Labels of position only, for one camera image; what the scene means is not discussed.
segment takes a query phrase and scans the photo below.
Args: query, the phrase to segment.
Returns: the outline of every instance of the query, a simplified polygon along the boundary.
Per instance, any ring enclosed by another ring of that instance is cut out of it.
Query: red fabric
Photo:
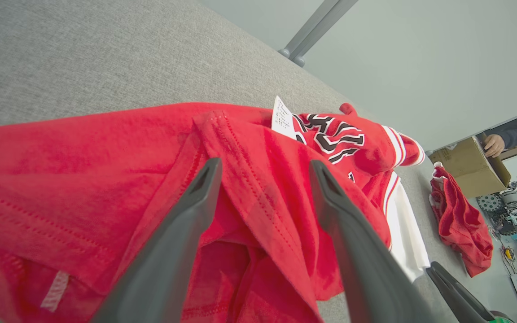
[[[492,237],[482,214],[472,207],[443,166],[435,165],[430,203],[444,244],[462,254],[470,277],[490,268]]]
[[[271,110],[221,104],[0,127],[0,317],[88,321],[203,164],[220,157],[217,210],[182,320],[321,322],[316,300],[343,287],[315,219],[310,160],[326,163],[389,245],[388,192],[363,189],[423,159],[412,139],[342,109],[349,115],[294,116],[297,140],[270,129]],[[58,307],[42,309],[58,271],[69,282]]]

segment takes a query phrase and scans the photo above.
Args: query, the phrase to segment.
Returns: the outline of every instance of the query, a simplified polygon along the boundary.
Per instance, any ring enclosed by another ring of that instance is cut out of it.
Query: cardboard box
[[[433,163],[442,163],[467,198],[505,190],[512,178],[500,158],[484,157],[476,137],[460,141],[452,150],[437,150],[429,157]]]

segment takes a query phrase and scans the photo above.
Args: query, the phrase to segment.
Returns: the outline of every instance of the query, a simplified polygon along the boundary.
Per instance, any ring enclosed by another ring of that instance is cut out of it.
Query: white stitched patch
[[[49,288],[49,292],[41,302],[41,308],[47,309],[50,312],[54,312],[57,309],[57,305],[61,301],[61,297],[63,297],[63,293],[67,288],[67,283],[69,282],[69,274],[63,271],[58,271],[51,287]]]

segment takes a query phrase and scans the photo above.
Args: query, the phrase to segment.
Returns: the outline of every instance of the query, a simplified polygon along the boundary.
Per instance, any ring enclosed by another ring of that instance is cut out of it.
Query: human hand
[[[484,143],[486,144],[484,146],[484,150],[486,150],[484,156],[486,157],[496,158],[504,151],[505,143],[500,135],[489,135]]]

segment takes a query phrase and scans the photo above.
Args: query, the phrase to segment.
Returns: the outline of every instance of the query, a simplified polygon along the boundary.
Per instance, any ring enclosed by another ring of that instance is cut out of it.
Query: gray fabric surface
[[[0,125],[187,101],[338,112],[346,98],[192,0],[0,0]],[[368,112],[361,116],[372,118]],[[437,237],[432,165],[399,168],[431,260],[464,278]],[[415,283],[440,322],[453,316],[432,283]],[[320,302],[347,322],[343,295]]]

